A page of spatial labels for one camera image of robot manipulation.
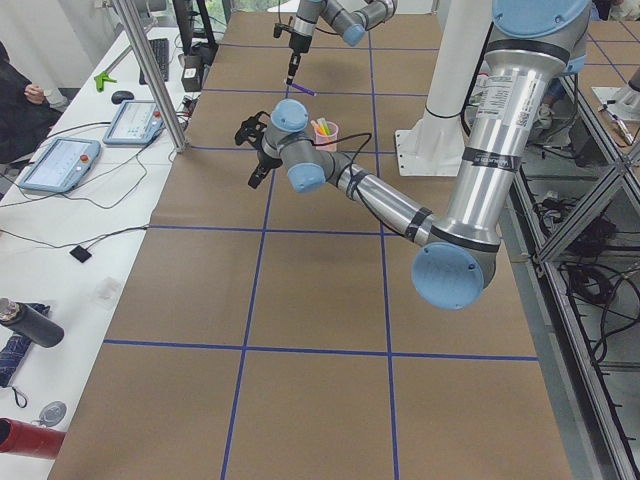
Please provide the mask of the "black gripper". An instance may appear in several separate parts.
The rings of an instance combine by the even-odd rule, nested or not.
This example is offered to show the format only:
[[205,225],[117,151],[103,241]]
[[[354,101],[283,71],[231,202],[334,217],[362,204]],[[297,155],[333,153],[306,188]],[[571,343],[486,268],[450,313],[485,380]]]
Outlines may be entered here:
[[309,52],[309,37],[301,34],[292,34],[289,40],[289,47],[292,50],[292,56],[289,60],[285,83],[292,85],[300,65],[301,55]]
[[264,150],[257,151],[258,167],[252,172],[248,180],[248,185],[252,189],[257,189],[265,178],[265,173],[278,169],[281,166],[281,159],[272,157]]

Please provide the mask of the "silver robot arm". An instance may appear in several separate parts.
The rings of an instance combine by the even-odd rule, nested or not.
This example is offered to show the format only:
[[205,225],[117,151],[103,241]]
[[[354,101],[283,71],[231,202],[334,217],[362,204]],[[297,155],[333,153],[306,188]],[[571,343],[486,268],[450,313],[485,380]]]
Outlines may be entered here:
[[448,310],[474,303],[495,274],[496,227],[550,82],[577,73],[586,56],[587,1],[443,1],[443,31],[424,114],[396,134],[405,175],[455,178],[445,215],[433,213],[360,167],[333,142],[311,138],[309,114],[294,99],[244,120],[258,186],[284,168],[299,193],[326,184],[363,205],[397,235],[419,246],[412,265],[417,292]]
[[292,53],[285,83],[289,86],[294,84],[301,56],[310,50],[319,19],[323,19],[345,43],[355,46],[367,31],[391,19],[396,9],[397,2],[392,0],[366,1],[364,7],[353,12],[348,11],[340,1],[300,1],[293,20],[288,24],[277,22],[274,25],[275,38],[279,38],[283,31],[290,34],[289,48]]

